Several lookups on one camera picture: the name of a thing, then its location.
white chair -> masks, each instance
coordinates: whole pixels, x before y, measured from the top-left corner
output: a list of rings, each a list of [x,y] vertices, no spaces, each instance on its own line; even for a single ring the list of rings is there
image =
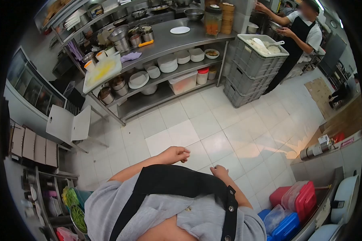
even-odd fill
[[[47,127],[45,128],[45,132],[86,153],[88,152],[75,145],[73,141],[89,140],[99,145],[108,147],[108,145],[105,143],[100,142],[96,138],[90,137],[88,135],[91,122],[91,110],[100,115],[101,118],[108,121],[91,105],[87,106],[84,110],[82,110],[81,113],[74,116],[68,110],[53,104],[47,120]]]

belly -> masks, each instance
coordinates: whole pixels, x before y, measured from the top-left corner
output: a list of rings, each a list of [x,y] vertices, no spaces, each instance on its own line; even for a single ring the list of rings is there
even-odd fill
[[[177,226],[177,215],[147,230],[137,241],[197,241],[185,230]]]

glass jar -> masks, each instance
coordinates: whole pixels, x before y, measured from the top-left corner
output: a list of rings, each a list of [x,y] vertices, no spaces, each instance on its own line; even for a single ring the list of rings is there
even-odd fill
[[[222,9],[213,4],[205,8],[205,30],[207,36],[217,37],[221,29],[221,20],[223,16]]]

gray plastic crate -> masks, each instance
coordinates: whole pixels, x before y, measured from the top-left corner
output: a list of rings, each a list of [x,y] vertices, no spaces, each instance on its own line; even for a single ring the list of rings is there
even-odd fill
[[[240,94],[246,95],[262,89],[263,86],[264,88],[267,88],[275,75],[276,74],[272,74],[253,80],[233,61],[227,77]]]
[[[234,61],[246,72],[251,79],[277,74],[287,56],[264,57],[236,38],[237,47]]]
[[[240,94],[236,88],[233,86],[231,81],[227,79],[227,82],[224,86],[224,94],[227,96],[229,101],[231,102],[234,108],[239,108],[245,104],[248,104],[256,99],[259,99],[260,96],[264,93],[265,89],[260,89],[253,93],[249,93],[247,95]]]

white t-shirt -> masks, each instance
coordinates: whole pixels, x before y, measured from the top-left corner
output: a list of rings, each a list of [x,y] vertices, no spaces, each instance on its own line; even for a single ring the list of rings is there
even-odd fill
[[[307,19],[298,11],[292,12],[287,17],[290,20],[290,22],[293,23],[295,21],[295,18],[298,16],[308,26],[312,24],[311,21],[307,21]],[[318,51],[321,41],[322,41],[322,32],[320,31],[319,25],[316,23],[309,31],[309,34],[307,35],[306,38],[306,43],[309,44],[313,49]]]

